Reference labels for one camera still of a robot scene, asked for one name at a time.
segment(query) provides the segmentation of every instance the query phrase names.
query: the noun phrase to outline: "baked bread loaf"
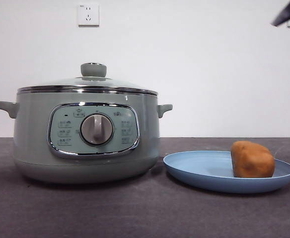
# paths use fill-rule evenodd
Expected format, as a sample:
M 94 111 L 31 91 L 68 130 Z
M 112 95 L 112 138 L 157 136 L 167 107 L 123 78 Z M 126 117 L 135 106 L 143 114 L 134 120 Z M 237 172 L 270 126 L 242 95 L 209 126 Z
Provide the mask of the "baked bread loaf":
M 234 142 L 231 148 L 233 174 L 239 178 L 272 177 L 274 157 L 268 148 L 250 141 Z

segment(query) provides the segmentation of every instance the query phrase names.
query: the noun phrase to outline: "lid knob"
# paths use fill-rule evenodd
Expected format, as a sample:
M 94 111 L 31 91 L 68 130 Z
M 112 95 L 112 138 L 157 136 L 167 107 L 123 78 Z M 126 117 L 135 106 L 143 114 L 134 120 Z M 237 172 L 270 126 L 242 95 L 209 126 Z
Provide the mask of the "lid knob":
M 84 63 L 81 64 L 81 74 L 84 77 L 105 77 L 106 66 L 101 63 Z

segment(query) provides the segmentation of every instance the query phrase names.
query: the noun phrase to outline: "stainless steel rim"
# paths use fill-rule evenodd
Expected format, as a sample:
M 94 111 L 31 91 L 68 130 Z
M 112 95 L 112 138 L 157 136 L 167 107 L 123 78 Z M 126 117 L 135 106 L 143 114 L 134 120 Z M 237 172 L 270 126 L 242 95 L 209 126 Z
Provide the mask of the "stainless steel rim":
M 94 63 L 94 62 L 84 63 L 84 64 L 96 64 L 96 65 L 103 65 L 103 66 L 105 66 L 104 64 L 101 64 L 101 63 Z
M 122 88 L 122 87 L 103 87 L 103 86 L 73 86 L 73 85 L 51 85 L 51 86 L 32 86 L 19 88 L 17 94 L 24 93 L 104 93 L 104 92 L 123 92 L 123 93 L 143 93 L 157 96 L 158 93 L 146 89 Z

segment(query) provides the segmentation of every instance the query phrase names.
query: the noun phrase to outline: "plate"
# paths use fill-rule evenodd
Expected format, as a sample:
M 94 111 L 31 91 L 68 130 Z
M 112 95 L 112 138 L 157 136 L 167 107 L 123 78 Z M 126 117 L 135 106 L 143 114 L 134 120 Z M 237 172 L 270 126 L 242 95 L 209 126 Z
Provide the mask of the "plate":
M 290 164 L 275 159 L 270 178 L 235 178 L 230 151 L 185 151 L 167 155 L 168 172 L 189 185 L 219 192 L 259 193 L 279 189 L 290 182 Z

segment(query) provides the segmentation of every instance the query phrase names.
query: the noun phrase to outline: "table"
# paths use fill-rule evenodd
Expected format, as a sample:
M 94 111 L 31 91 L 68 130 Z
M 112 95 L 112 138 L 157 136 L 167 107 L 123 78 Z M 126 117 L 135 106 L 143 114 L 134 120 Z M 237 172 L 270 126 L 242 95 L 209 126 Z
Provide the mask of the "table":
M 59 185 L 24 178 L 12 138 L 0 138 L 0 238 L 290 238 L 290 183 L 261 194 L 186 185 L 162 158 L 188 150 L 230 150 L 243 138 L 161 138 L 145 174 L 102 184 Z M 248 138 L 290 163 L 290 138 Z

